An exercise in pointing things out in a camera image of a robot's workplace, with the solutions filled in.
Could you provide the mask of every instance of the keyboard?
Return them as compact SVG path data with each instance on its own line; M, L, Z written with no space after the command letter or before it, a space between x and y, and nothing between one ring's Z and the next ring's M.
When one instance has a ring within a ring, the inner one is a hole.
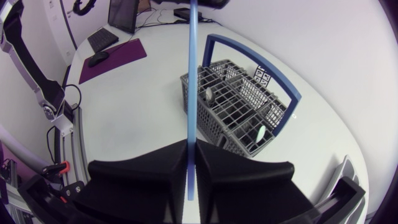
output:
M89 36L87 40L93 48L94 52L97 53L119 41L119 37L112 34L108 30L101 28L93 35Z

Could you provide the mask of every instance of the basket handle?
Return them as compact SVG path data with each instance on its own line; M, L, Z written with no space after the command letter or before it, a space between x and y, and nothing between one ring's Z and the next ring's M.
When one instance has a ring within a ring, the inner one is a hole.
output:
M276 68L272 63L270 63L270 61L268 61L249 47L246 47L245 45L222 35L209 34L207 36L205 54L203 56L202 63L203 67L210 66L211 56L213 56L214 44L216 41L241 52L242 54L256 62L258 65L260 65L262 68L268 68L271 71L270 76L284 89L284 91L290 97L291 101L285 111L284 116L282 117L278 126L272 132L274 136L277 136L282 128L285 126L287 120L290 118L294 109L299 103L301 99L301 94L299 93L299 91L297 91L296 87L294 87L293 84L286 78L286 76L281 71L279 71L279 69Z

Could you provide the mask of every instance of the monitor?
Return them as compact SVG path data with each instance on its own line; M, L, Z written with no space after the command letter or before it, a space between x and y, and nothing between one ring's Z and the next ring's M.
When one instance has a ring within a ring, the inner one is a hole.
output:
M139 0L111 0L108 24L123 31L134 33Z

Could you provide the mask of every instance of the table surface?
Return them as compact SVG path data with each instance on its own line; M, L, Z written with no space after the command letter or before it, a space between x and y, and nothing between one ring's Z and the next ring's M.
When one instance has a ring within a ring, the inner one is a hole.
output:
M160 11L142 13L137 26L157 22ZM162 22L177 18L162 11ZM119 37L118 43L131 38L121 30L105 25ZM312 203L317 203L336 166L349 155L367 192L360 221L368 209L368 173L354 137L331 106L299 75L250 40L218 24L198 26L198 65L201 65L208 34L219 34L248 46L273 63L302 95L294 116L280 134L253 159L264 162L289 161L295 166L293 182ZM86 58L94 54L85 40L73 58L68 84L79 86L83 95L83 134L88 162L131 159L187 137L187 115L183 111L180 76L188 71L189 25L168 25L139 29L132 39L140 38L146 58L115 68L81 85L78 84ZM239 52L216 44L213 60L230 59L248 73L256 65ZM275 87L282 101L287 98ZM78 101L67 90L70 104ZM203 136L198 131L198 138ZM195 200L185 200L184 223L199 223L197 190Z

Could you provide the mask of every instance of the gray plastic basket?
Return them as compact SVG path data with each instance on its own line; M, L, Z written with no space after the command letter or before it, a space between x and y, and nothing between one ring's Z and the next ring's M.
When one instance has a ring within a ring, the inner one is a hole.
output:
M188 74L181 77L187 112ZM206 89L215 95L209 105ZM252 157L275 137L272 130L286 107L275 95L229 60L198 67L197 124L207 141L244 157ZM261 126L266 133L256 143Z
M289 96L289 106L283 105L278 97L230 60L211 63L216 42L267 68ZM181 76L181 81L187 112L188 74ZM301 99L293 84L270 61L245 45L217 34L207 36L197 81L198 129L210 143L245 157L255 156L280 133Z

